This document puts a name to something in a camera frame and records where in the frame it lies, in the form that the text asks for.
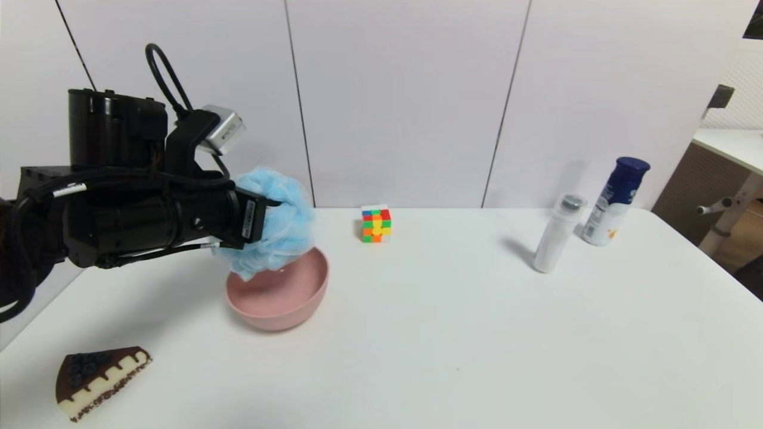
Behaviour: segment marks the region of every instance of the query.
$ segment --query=bottle cap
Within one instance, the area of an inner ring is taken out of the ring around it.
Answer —
[[[554,216],[564,218],[566,221],[577,222],[585,207],[585,198],[576,194],[564,194],[554,206]]]
[[[651,168],[652,166],[646,161],[630,156],[622,156],[617,158],[617,166],[615,166],[612,176],[622,179],[640,180]]]

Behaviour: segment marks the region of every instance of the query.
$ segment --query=pink bowl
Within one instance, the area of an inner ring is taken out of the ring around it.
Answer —
[[[262,271],[248,282],[227,280],[228,304],[243,320],[265,331],[289,329],[313,315],[326,294],[329,264],[313,247],[278,271]]]

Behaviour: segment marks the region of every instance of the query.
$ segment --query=bowl rim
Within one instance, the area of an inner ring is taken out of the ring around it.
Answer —
[[[326,275],[325,275],[325,277],[324,277],[323,283],[321,283],[321,285],[320,285],[320,288],[318,288],[318,289],[315,291],[315,293],[314,293],[314,294],[313,294],[313,295],[310,297],[310,299],[308,299],[307,301],[303,302],[303,303],[302,303],[302,305],[298,306],[297,308],[293,308],[292,310],[289,310],[289,311],[287,311],[287,312],[285,312],[285,313],[281,313],[281,314],[275,314],[275,315],[269,315],[269,316],[260,315],[260,314],[253,314],[253,313],[249,313],[249,312],[247,312],[247,311],[244,311],[244,310],[242,310],[242,309],[238,308],[238,307],[237,307],[237,306],[236,306],[236,305],[235,305],[235,304],[234,304],[234,303],[233,303],[233,302],[230,300],[230,287],[229,287],[229,285],[228,285],[228,278],[230,278],[230,276],[238,276],[238,274],[234,273],[233,271],[231,271],[231,272],[230,272],[230,274],[228,274],[228,277],[225,279],[225,300],[226,300],[226,301],[228,301],[228,305],[229,305],[229,306],[230,306],[230,307],[231,307],[233,310],[235,310],[235,311],[236,311],[236,313],[238,313],[238,314],[241,314],[242,316],[244,316],[244,317],[246,317],[246,318],[257,318],[257,319],[275,319],[275,318],[282,318],[282,317],[284,317],[284,316],[288,316],[288,315],[290,315],[290,314],[294,314],[295,312],[297,312],[297,311],[300,311],[302,308],[305,308],[305,307],[307,307],[307,306],[308,306],[310,303],[312,303],[312,301],[314,301],[314,300],[316,300],[316,299],[319,299],[319,298],[318,298],[318,297],[319,297],[319,295],[322,295],[322,292],[326,290],[326,287],[328,286],[328,283],[329,283],[329,282],[328,282],[328,280],[329,280],[329,271],[331,270],[331,267],[330,267],[330,265],[329,265],[329,260],[326,258],[326,255],[325,255],[325,254],[324,254],[324,253],[323,253],[323,252],[322,252],[320,249],[318,249],[318,247],[317,247],[317,246],[315,246],[315,247],[312,247],[312,248],[311,248],[311,249],[309,249],[307,252],[303,253],[303,254],[300,256],[300,258],[301,258],[301,257],[303,257],[304,255],[307,255],[308,253],[312,252],[313,250],[316,250],[316,251],[318,252],[318,254],[320,255],[320,257],[321,257],[321,258],[323,258],[324,262],[326,263]],[[288,266],[288,265],[290,265],[290,264],[292,264],[292,263],[294,263],[294,262],[296,262],[296,261],[297,261],[297,260],[294,260],[294,261],[290,262],[289,264],[286,264],[286,266]]]

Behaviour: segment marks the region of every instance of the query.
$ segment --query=blue sponge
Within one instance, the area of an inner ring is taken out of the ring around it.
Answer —
[[[236,185],[281,205],[268,207],[260,241],[243,250],[213,249],[230,260],[231,271],[248,281],[260,271],[281,269],[313,248],[315,213],[296,179],[258,167],[236,179]]]

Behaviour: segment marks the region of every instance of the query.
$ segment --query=white bottle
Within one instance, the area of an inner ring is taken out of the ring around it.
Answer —
[[[567,240],[578,225],[585,207],[585,199],[580,195],[567,194],[559,198],[554,206],[554,213],[535,252],[533,268],[541,273],[554,270]]]

